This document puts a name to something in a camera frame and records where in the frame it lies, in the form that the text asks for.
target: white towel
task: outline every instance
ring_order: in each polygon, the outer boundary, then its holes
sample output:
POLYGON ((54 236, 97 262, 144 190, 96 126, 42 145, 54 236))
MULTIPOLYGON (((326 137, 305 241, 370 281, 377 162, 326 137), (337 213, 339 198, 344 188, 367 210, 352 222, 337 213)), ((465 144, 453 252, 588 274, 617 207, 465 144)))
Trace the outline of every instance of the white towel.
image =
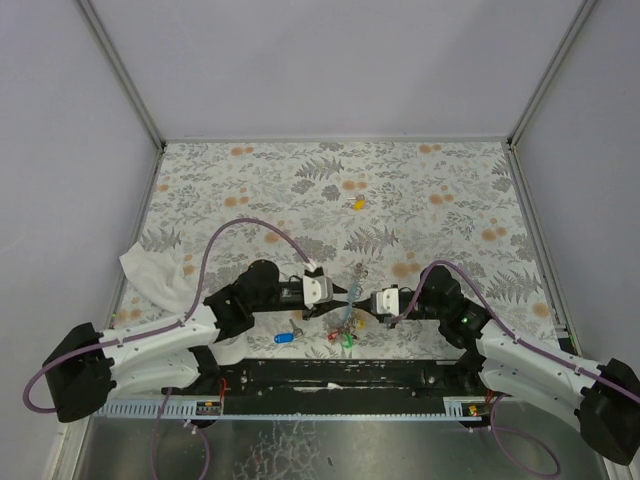
MULTIPOLYGON (((184 279, 182 267, 170 252, 147 252, 140 243, 120 256, 127 280, 152 303, 171 313, 186 312, 195 296, 184 279)), ((248 350, 247 334, 209 345, 218 365, 233 365, 242 360, 248 350)))

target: white wall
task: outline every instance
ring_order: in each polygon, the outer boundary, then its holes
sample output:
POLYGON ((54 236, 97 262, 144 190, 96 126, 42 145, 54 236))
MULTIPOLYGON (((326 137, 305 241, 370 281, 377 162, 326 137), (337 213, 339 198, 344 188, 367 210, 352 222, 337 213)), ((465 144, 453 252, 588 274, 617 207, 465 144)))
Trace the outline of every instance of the white wall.
POLYGON ((505 136, 581 0, 94 0, 167 138, 505 136))
POLYGON ((640 3, 600 2, 521 159, 578 339, 640 372, 640 3))
POLYGON ((0 477, 32 480, 57 427, 22 389, 104 325, 154 151, 72 1, 1 2, 0 60, 0 477))

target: floral tablecloth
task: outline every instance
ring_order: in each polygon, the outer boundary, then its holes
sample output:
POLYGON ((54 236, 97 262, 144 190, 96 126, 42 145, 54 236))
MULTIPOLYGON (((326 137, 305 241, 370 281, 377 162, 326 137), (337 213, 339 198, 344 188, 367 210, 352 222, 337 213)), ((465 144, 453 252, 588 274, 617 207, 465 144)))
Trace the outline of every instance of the floral tablecloth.
MULTIPOLYGON (((524 227, 500 143, 187 143, 166 148, 140 241, 183 263, 194 287, 211 234, 222 223, 255 217, 278 225, 334 283, 348 287, 353 269, 368 270, 363 295, 397 283, 415 287, 433 259, 458 263, 478 282, 505 320, 556 342, 533 246, 524 227), (348 200, 365 197, 361 210, 348 200)), ((233 282, 260 258, 283 277, 301 274, 298 255, 279 237, 236 226, 214 246, 205 292, 233 282)), ((168 315, 131 285, 114 323, 168 315)), ((388 330, 359 313, 364 327, 352 348, 327 334, 344 319, 336 310, 302 321, 300 312, 257 314, 249 331, 254 358, 454 359, 435 321, 404 321, 388 330), (304 336, 276 344, 290 331, 304 336)))

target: key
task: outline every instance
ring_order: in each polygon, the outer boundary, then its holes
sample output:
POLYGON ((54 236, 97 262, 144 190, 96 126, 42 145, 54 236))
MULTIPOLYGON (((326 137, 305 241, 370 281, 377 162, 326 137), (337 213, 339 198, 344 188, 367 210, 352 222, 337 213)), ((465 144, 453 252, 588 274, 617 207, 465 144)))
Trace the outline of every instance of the key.
POLYGON ((289 319, 289 323, 291 324, 291 327, 293 328, 293 336, 294 336, 294 338, 299 338, 302 335, 304 335, 304 332, 302 331, 302 329, 300 327, 298 327, 295 323, 293 323, 293 318, 289 319))

